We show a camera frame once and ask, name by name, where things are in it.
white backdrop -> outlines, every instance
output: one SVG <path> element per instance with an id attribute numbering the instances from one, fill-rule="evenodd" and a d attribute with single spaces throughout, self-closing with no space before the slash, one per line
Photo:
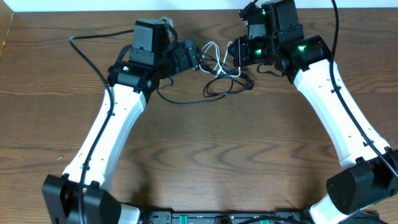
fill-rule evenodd
<path id="1" fill-rule="evenodd" d="M 4 0 L 14 12 L 242 9 L 251 0 Z M 295 0 L 298 8 L 329 8 L 330 0 Z M 336 0 L 338 7 L 398 7 L 398 0 Z"/>

white cord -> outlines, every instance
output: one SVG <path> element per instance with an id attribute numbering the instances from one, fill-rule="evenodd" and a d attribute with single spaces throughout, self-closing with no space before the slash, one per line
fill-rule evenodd
<path id="1" fill-rule="evenodd" d="M 225 56 L 224 56 L 224 60 L 223 63 L 225 63 L 226 61 L 226 57 L 228 56 L 228 47 L 233 44 L 232 41 L 228 42 L 228 45 L 226 46 L 226 52 L 225 52 Z M 214 41 L 210 41 L 209 43 L 207 43 L 205 46 L 202 47 L 202 51 L 206 48 L 206 50 L 203 52 L 202 58 L 205 58 L 205 53 L 207 53 L 207 51 L 209 51 L 209 49 L 214 46 L 215 50 L 216 50 L 216 60 L 217 60 L 217 64 L 215 65 L 215 67 L 213 68 L 213 70 L 216 70 L 217 67 L 219 67 L 217 74 L 216 74 L 216 78 L 218 77 L 218 75 L 222 72 L 223 74 L 226 74 L 226 72 L 223 70 L 223 67 L 220 64 L 220 48 L 218 47 L 218 45 L 216 44 L 216 42 Z M 202 67 L 199 64 L 199 68 L 201 71 L 205 72 L 205 73 L 209 73 L 207 71 L 205 71 L 204 69 L 202 69 Z M 230 77 L 233 78 L 238 78 L 239 76 L 241 76 L 241 67 L 238 68 L 239 73 L 238 75 L 230 75 Z"/>

green indicator light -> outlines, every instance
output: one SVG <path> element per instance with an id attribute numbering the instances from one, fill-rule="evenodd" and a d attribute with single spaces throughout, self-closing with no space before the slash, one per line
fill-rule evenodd
<path id="1" fill-rule="evenodd" d="M 307 46 L 305 46 L 305 45 L 304 45 L 304 46 L 299 46 L 298 49 L 299 49 L 300 51 L 304 51 L 304 49 L 305 49 L 306 47 L 307 47 Z"/>

wood grain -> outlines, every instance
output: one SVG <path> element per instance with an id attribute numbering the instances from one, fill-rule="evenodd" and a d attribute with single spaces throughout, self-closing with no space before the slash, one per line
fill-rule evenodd
<path id="1" fill-rule="evenodd" d="M 336 60 L 371 124 L 398 145 L 398 9 L 342 9 Z M 47 174 L 60 175 L 83 143 L 103 87 L 67 42 L 71 35 L 131 29 L 139 17 L 174 19 L 181 39 L 221 49 L 245 33 L 236 11 L 18 13 L 0 61 L 0 223 L 48 223 L 41 194 Z M 307 35 L 331 44 L 333 11 L 299 10 Z M 132 34 L 82 41 L 101 71 Z M 151 96 L 119 160 L 111 193 L 122 202 L 174 210 L 305 208 L 341 171 L 324 127 L 284 78 L 251 68 L 254 91 L 209 105 L 171 105 Z M 201 99 L 210 80 L 187 71 L 164 94 Z M 217 88 L 226 88 L 220 83 Z M 371 207 L 398 223 L 398 199 Z"/>
<path id="2" fill-rule="evenodd" d="M 0 0 L 0 58 L 1 52 L 6 44 L 6 37 L 11 26 L 13 15 L 14 13 L 8 5 L 3 0 Z"/>

wooden table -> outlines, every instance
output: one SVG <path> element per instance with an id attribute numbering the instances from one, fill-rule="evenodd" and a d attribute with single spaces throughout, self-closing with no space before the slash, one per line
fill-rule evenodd
<path id="1" fill-rule="evenodd" d="M 298 11 L 306 35 L 328 45 L 331 9 Z M 398 9 L 341 9 L 336 60 L 374 128 L 398 146 Z M 0 60 L 0 222 L 46 223 L 41 186 L 61 175 L 96 118 L 103 86 L 67 38 L 132 29 L 139 17 L 169 16 L 181 39 L 215 40 L 224 51 L 246 32 L 237 11 L 17 13 Z M 101 71 L 132 34 L 81 41 Z M 127 140 L 111 193 L 122 202 L 176 211 L 306 208 L 341 172 L 336 152 L 306 99 L 286 78 L 248 74 L 254 91 L 212 104 L 171 105 L 155 93 Z M 181 73 L 164 94 L 202 99 L 211 77 Z M 218 88 L 226 88 L 221 83 Z M 371 207 L 398 223 L 398 198 Z"/>

